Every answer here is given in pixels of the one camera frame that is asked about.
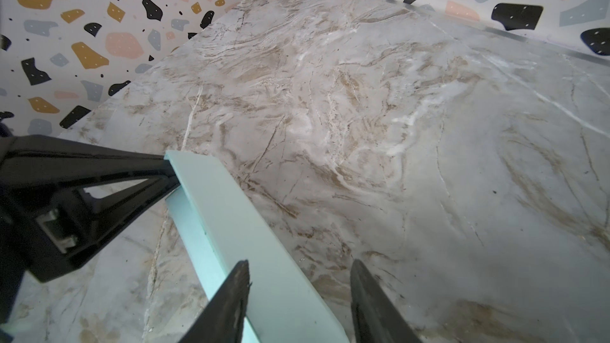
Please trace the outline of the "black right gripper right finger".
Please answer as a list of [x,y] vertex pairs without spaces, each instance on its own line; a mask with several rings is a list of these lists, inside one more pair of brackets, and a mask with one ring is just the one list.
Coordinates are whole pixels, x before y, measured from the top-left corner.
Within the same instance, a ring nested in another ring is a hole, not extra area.
[[356,342],[422,342],[361,260],[351,267],[350,290]]

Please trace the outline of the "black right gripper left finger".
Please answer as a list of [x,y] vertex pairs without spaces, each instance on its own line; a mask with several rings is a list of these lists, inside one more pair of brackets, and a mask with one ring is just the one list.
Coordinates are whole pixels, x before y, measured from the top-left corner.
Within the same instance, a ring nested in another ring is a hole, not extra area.
[[241,342],[250,285],[249,262],[240,260],[179,343]]

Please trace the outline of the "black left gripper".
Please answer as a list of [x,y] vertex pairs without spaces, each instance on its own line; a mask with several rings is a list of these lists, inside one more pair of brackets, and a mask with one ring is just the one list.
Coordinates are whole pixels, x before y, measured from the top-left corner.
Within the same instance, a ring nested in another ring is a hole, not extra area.
[[[72,188],[147,179],[103,198]],[[1,139],[1,322],[25,273],[47,283],[82,268],[179,187],[168,160],[41,135]]]

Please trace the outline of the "mint paper box sheet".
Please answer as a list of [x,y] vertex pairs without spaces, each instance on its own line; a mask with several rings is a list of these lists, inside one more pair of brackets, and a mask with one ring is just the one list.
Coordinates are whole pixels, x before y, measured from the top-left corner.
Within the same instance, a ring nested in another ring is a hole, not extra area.
[[249,264],[244,342],[347,342],[323,301],[231,174],[215,157],[168,151],[180,186],[167,198],[203,290],[218,295],[230,270]]

